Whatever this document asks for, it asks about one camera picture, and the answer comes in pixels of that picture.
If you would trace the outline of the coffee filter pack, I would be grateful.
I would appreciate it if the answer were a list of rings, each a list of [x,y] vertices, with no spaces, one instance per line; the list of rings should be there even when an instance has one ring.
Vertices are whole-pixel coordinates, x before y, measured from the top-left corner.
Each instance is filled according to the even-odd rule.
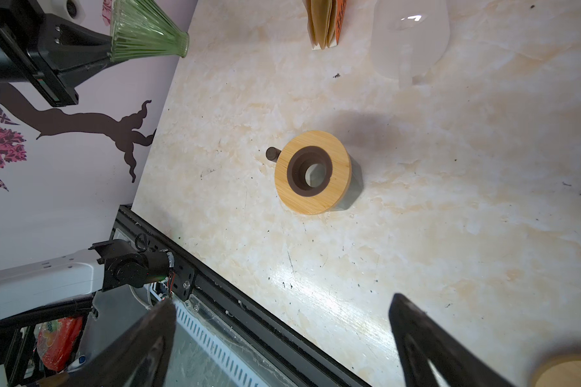
[[[308,14],[308,36],[313,50],[325,50],[340,43],[346,0],[303,0]]]

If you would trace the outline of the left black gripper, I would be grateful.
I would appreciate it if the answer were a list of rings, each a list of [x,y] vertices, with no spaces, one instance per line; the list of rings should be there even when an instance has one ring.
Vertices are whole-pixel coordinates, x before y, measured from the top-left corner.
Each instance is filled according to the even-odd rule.
[[[111,37],[37,1],[0,1],[0,82],[28,82],[53,107],[79,103],[74,87],[112,66]]]

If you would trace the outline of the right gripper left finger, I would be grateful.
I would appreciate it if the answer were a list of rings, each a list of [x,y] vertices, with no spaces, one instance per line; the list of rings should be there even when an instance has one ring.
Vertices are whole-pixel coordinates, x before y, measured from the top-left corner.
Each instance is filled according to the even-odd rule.
[[[80,353],[86,362],[53,378],[56,386],[163,386],[173,354],[177,308],[166,298],[150,311],[103,306],[89,318]]]

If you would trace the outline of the black base frame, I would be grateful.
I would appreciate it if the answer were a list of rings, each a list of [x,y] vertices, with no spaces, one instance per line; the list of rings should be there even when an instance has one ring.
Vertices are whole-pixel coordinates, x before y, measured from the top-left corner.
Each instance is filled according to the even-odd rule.
[[[163,235],[134,213],[120,206],[112,230],[147,253],[169,253],[174,275],[153,291],[155,298],[201,300],[276,367],[287,381],[283,386],[363,386],[365,382],[316,345],[275,317],[214,270]]]

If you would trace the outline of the clear plastic dripper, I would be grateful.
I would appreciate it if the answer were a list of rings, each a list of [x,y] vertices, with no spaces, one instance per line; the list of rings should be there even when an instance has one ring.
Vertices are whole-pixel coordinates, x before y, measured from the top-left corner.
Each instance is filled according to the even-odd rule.
[[[382,0],[374,8],[371,61],[403,90],[443,56],[450,40],[445,0]]]

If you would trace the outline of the green glass dripper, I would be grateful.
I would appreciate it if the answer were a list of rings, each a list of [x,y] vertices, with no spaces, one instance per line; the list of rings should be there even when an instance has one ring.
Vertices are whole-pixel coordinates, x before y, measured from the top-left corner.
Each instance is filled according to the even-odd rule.
[[[155,56],[180,56],[189,49],[190,37],[153,0],[114,1],[111,14],[113,63]]]

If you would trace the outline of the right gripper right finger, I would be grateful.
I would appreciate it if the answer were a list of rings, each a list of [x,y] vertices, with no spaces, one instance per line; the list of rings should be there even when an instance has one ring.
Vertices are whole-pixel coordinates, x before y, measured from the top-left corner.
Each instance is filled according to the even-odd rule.
[[[407,386],[437,386],[439,372],[449,386],[510,386],[401,293],[388,312]]]

